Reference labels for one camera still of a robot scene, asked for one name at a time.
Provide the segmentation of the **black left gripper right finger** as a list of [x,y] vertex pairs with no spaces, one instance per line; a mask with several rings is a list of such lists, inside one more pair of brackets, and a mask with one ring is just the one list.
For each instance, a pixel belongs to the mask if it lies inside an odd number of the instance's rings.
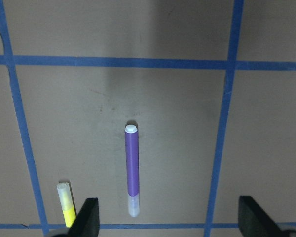
[[283,237],[282,230],[251,196],[238,200],[238,227],[244,237]]

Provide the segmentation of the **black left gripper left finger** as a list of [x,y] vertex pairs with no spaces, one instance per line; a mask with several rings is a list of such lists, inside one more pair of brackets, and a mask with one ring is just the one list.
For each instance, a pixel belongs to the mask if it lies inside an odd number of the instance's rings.
[[99,202],[97,198],[87,198],[67,237],[97,237],[100,230]]

